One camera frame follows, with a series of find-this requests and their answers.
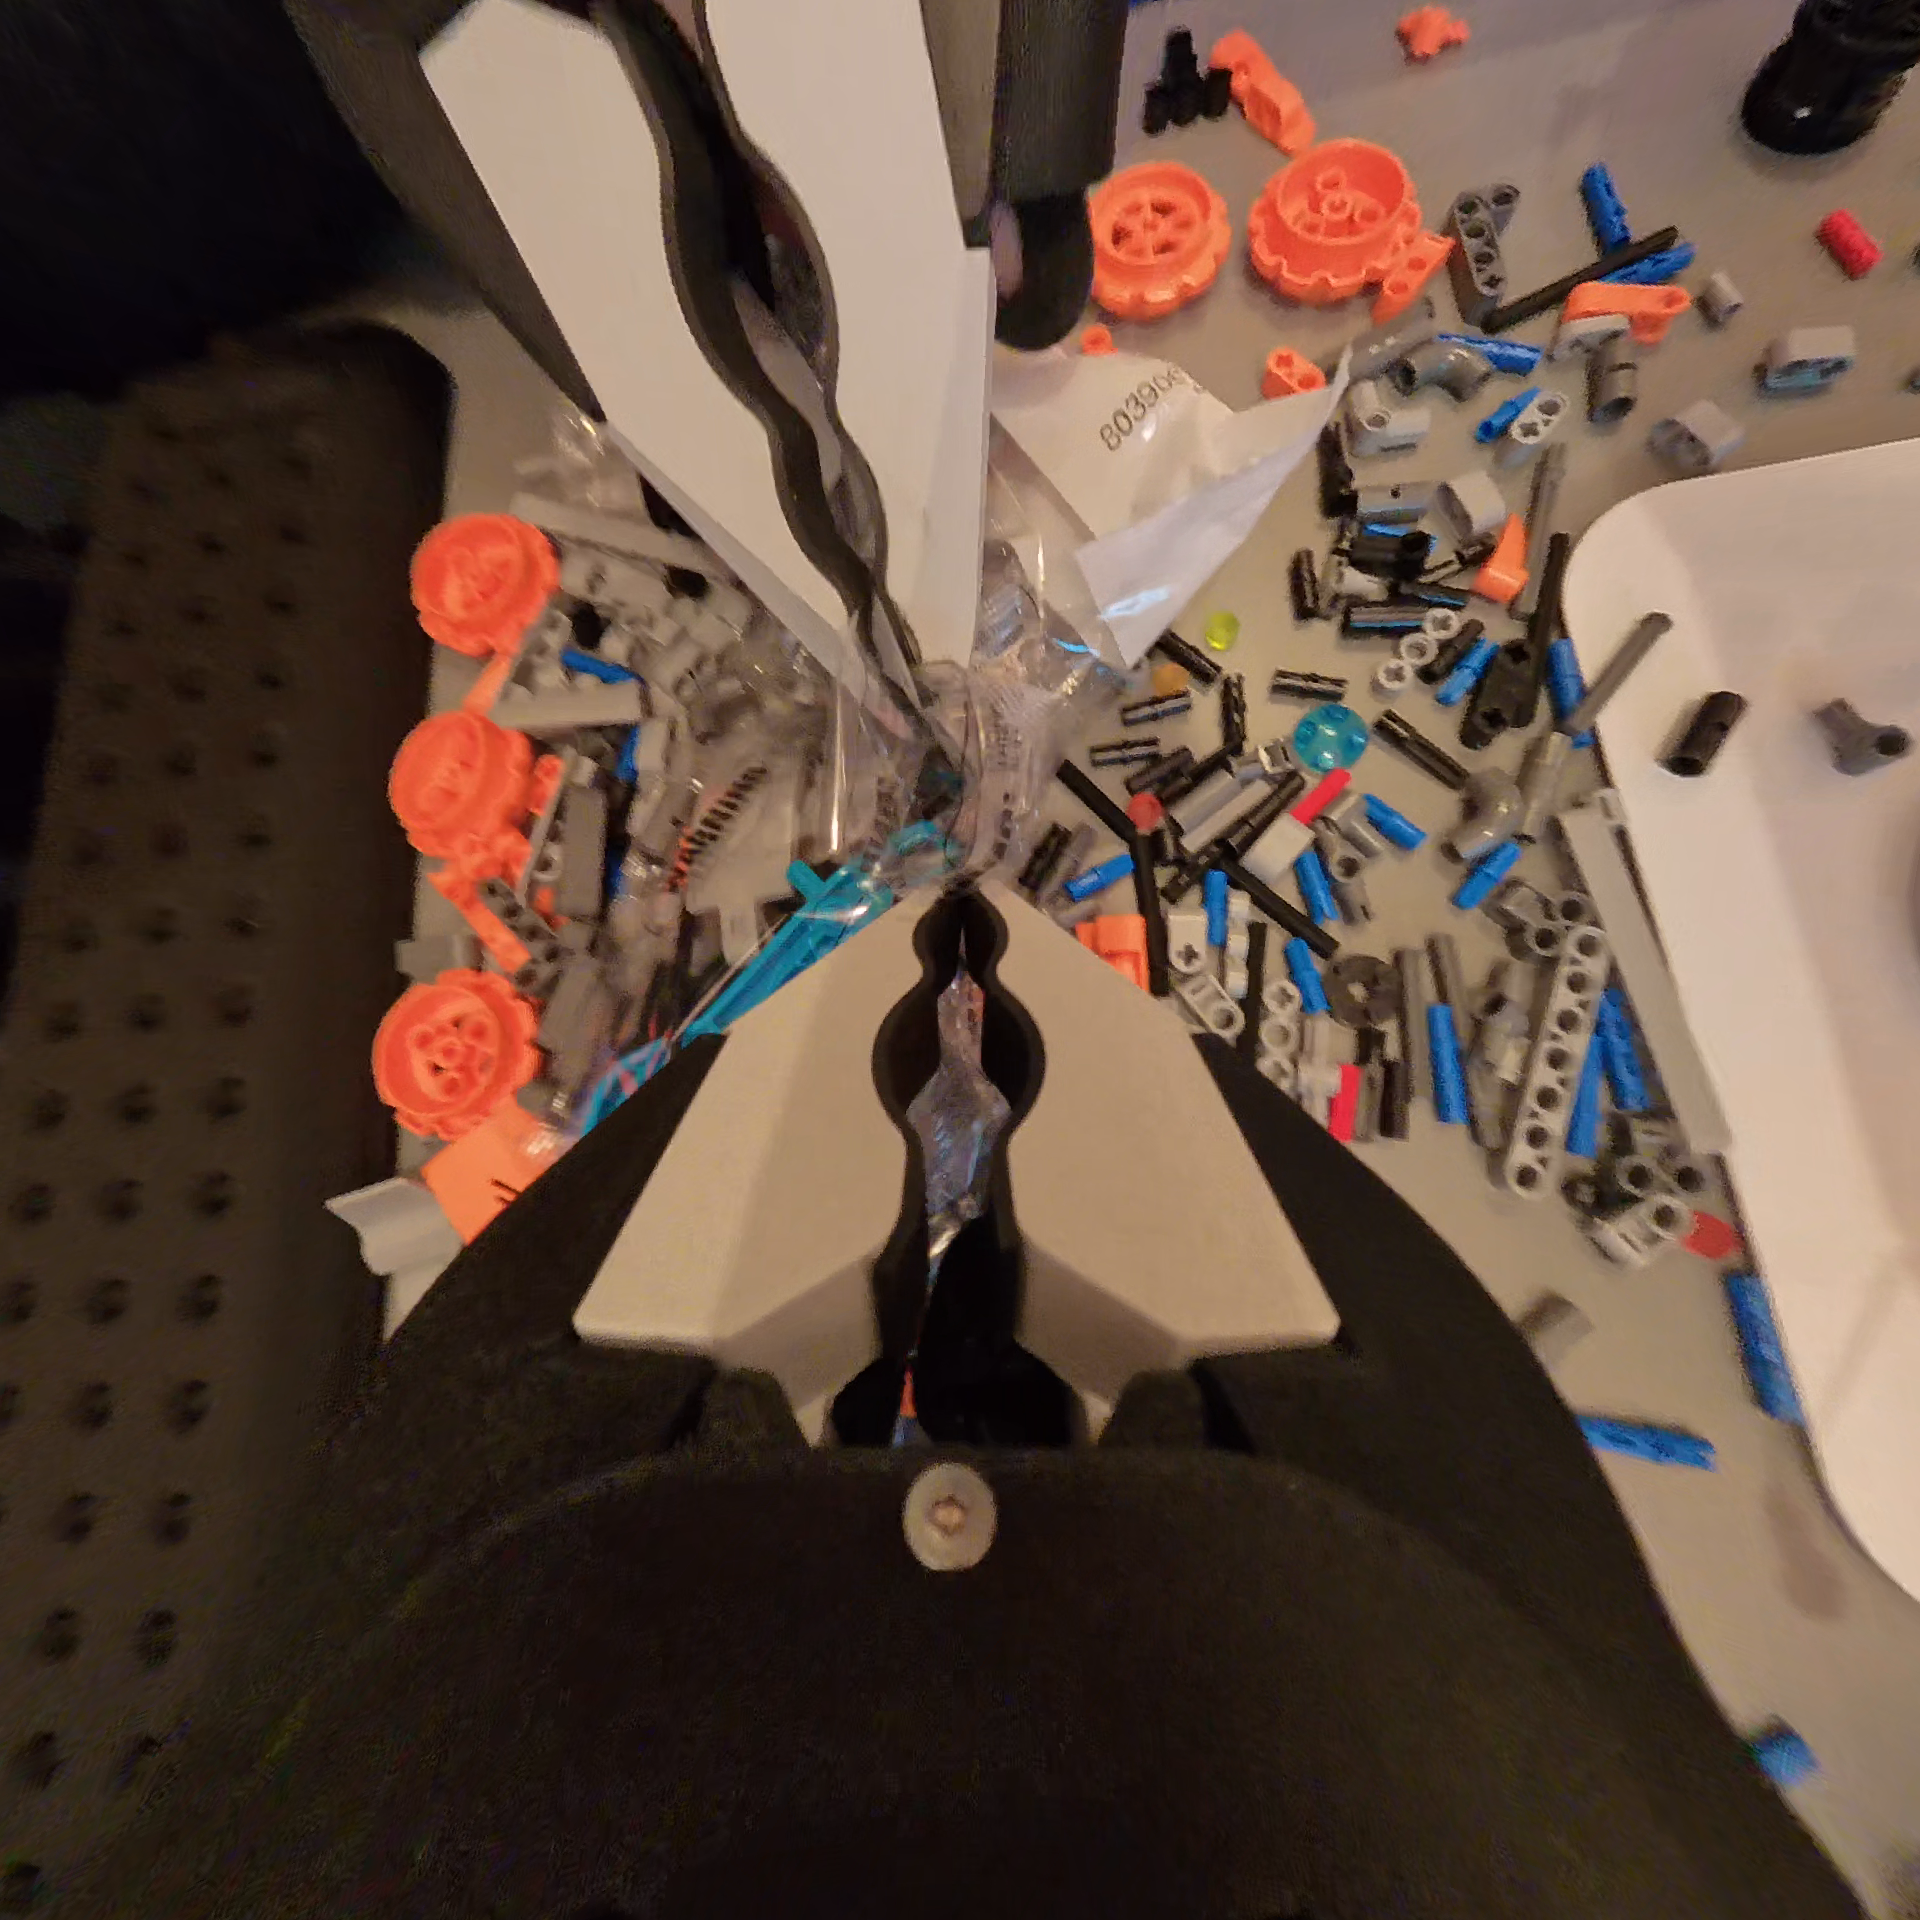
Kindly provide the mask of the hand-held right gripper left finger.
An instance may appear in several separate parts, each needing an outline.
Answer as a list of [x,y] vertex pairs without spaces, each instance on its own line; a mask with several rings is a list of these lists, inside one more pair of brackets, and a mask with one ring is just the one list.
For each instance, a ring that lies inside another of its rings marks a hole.
[[930,1288],[923,1145],[879,1042],[920,989],[949,890],[915,895],[740,1015],[637,1211],[596,1263],[575,1334],[614,1354],[694,1354],[770,1375],[809,1442],[867,1365],[915,1347]]

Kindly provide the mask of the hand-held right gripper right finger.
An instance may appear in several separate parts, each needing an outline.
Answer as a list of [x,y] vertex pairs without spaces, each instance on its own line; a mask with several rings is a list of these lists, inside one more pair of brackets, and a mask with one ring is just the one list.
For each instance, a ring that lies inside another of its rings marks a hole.
[[984,1071],[1009,1096],[992,1220],[1019,1254],[1014,1339],[1101,1434],[1143,1375],[1325,1347],[1338,1330],[1201,1035],[1014,890],[963,898]]

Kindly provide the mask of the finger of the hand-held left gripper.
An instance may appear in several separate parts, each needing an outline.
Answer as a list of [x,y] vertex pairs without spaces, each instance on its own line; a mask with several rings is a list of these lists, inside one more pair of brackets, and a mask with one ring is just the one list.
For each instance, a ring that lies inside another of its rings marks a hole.
[[915,0],[716,0],[706,62],[822,282],[822,417],[891,636],[967,665],[995,280],[963,236]]
[[851,689],[920,711],[812,423],[753,353],[724,168],[645,7],[467,7],[422,74],[637,473]]

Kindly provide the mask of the pile of small building pieces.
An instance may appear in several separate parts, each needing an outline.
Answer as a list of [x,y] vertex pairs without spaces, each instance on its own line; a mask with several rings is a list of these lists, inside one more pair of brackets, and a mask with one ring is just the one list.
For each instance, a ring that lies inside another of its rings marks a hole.
[[[1503,221],[1512,183],[1452,199],[1457,255],[1407,311],[1352,342],[1336,371],[1276,348],[1263,395],[1331,395],[1315,443],[1331,551],[1289,554],[1289,609],[1372,649],[1369,685],[1278,665],[1263,696],[1287,736],[1257,741],[1243,678],[1163,636],[1144,669],[1184,685],[1118,711],[1118,741],[1066,773],[1125,783],[1123,828],[1143,856],[1054,866],[1071,933],[1123,973],[1152,973],[1164,939],[1171,1003],[1336,1139],[1397,1139],[1424,1091],[1433,1122],[1472,1129],[1507,1194],[1567,1194],[1589,1240],[1648,1263],[1698,1232],[1708,1185],[1676,1091],[1653,1096],[1633,1005],[1625,916],[1612,817],[1593,805],[1562,828],[1579,890],[1540,890],[1521,856],[1547,840],[1567,771],[1604,704],[1666,636],[1640,616],[1589,685],[1562,623],[1572,539],[1547,528],[1562,483],[1567,392],[1527,382],[1478,425],[1478,456],[1527,456],[1527,511],[1507,511],[1494,464],[1439,488],[1365,488],[1352,459],[1431,437],[1424,392],[1472,404],[1540,348],[1496,342]],[[1350,773],[1307,773],[1289,727],[1315,704],[1369,721]]]

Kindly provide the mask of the person's left forearm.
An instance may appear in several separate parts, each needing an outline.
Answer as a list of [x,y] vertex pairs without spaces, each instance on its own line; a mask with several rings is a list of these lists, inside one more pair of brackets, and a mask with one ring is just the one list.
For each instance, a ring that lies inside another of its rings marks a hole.
[[0,7],[0,389],[112,392],[353,292],[409,219],[282,7]]

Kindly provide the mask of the black forked piece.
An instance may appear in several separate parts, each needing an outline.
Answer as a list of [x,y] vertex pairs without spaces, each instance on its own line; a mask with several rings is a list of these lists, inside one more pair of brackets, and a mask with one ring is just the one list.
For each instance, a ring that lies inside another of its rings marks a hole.
[[1163,43],[1163,74],[1143,98],[1143,136],[1189,131],[1194,121],[1215,126],[1237,102],[1230,62],[1201,60],[1189,28],[1171,28]]

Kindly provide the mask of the orange gear wheel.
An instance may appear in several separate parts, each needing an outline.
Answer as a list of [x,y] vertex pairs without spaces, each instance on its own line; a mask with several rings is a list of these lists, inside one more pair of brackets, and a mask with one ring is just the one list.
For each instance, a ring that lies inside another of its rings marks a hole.
[[555,539],[505,511],[438,519],[409,565],[422,636],[467,655],[515,655],[524,623],[562,590]]
[[539,1005],[499,973],[447,968],[412,982],[374,1032],[374,1086],[397,1128],[463,1139],[539,1078]]
[[1163,322],[1222,280],[1237,230],[1184,165],[1152,160],[1101,178],[1091,214],[1091,301],[1118,322]]
[[1369,319],[1395,322],[1457,255],[1433,231],[1405,160],[1369,139],[1325,139],[1289,160],[1251,205],[1251,271],[1287,301],[1336,308],[1372,292]]
[[391,761],[387,799],[422,856],[463,856],[536,812],[536,742],[472,711],[428,714]]

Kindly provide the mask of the orange curved small piece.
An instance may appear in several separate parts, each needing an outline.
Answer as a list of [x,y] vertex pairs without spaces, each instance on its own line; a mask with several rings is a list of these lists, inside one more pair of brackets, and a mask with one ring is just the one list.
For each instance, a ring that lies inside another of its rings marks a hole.
[[1289,85],[1278,74],[1278,62],[1259,48],[1257,33],[1243,28],[1230,28],[1209,43],[1209,70],[1223,70],[1230,74],[1230,98],[1240,111],[1240,121],[1268,146],[1278,149],[1287,160],[1302,160],[1309,152],[1315,146],[1315,116],[1302,95],[1302,85]]

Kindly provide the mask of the orange curved shell piece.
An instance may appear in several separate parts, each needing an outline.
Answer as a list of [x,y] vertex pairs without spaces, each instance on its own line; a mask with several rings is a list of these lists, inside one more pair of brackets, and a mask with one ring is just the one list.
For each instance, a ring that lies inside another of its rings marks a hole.
[[495,1104],[463,1139],[447,1139],[416,1176],[438,1194],[447,1225],[472,1247],[509,1200],[536,1185],[564,1134],[519,1104]]

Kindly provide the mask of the grey curved panel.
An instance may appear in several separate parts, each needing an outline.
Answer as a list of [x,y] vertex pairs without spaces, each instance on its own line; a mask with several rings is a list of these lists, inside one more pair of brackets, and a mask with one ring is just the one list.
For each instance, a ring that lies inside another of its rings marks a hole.
[[339,1215],[361,1249],[361,1263],[379,1279],[397,1279],[412,1268],[442,1268],[463,1254],[463,1233],[447,1220],[442,1200],[428,1181],[387,1176],[344,1194],[321,1200],[325,1215]]

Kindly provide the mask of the black perforated edge pad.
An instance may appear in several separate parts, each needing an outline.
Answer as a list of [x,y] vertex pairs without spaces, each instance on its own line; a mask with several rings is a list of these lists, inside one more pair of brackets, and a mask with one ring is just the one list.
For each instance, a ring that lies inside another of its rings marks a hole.
[[391,1171],[447,423],[447,365],[349,322],[108,430],[4,998],[4,1913],[66,1913],[189,1754],[374,1354],[325,1194]]

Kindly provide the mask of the white book stand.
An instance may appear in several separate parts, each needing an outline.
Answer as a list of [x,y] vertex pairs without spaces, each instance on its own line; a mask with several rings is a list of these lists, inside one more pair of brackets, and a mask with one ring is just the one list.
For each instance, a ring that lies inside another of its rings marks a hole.
[[[1881,443],[1674,483],[1572,551],[1581,669],[1674,629],[1596,721],[1806,1438],[1860,1552],[1920,1594],[1913,756],[1847,781],[1811,711],[1913,736],[1920,449]],[[1658,771],[1708,689],[1748,721],[1708,781]]]

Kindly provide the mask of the black short tube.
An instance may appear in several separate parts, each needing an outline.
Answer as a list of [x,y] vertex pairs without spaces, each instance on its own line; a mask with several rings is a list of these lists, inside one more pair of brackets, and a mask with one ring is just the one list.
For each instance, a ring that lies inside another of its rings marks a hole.
[[1727,748],[1727,741],[1748,721],[1742,689],[1708,689],[1674,727],[1658,771],[1674,781],[1708,781]]

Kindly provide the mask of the black wheel hub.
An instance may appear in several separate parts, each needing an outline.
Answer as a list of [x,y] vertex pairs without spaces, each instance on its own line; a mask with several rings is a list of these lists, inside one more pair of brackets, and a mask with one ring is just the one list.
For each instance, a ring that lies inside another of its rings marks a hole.
[[1913,0],[1800,0],[1742,95],[1742,131],[1784,160],[1860,146],[1920,60]]

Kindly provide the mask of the dark grey pin connector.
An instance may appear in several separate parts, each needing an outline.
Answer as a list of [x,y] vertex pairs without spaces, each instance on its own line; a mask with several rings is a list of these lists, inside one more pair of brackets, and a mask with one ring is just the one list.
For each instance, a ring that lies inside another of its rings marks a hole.
[[1913,736],[1898,725],[1867,721],[1852,699],[1826,699],[1811,711],[1818,736],[1837,773],[1867,781],[1913,756]]

